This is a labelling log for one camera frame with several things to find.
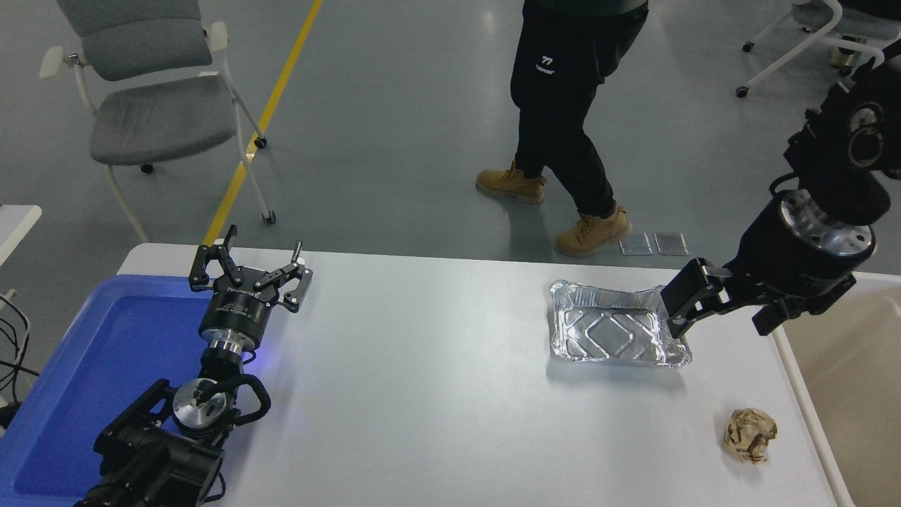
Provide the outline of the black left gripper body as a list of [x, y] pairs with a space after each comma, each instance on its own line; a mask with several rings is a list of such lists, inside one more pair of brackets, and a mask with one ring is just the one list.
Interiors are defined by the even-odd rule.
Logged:
[[213, 296], [199, 325], [199, 336], [208, 343], [237, 340], [244, 349], [257, 349], [268, 318], [277, 302], [277, 289], [258, 291], [242, 276], [235, 284], [222, 274], [213, 283]]

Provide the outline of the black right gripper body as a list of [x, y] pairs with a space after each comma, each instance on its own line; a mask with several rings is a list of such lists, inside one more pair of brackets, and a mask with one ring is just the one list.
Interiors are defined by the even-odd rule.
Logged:
[[824, 313], [856, 283], [872, 256], [872, 227], [832, 218], [814, 200], [772, 200], [741, 237], [729, 296], [781, 301], [788, 314]]

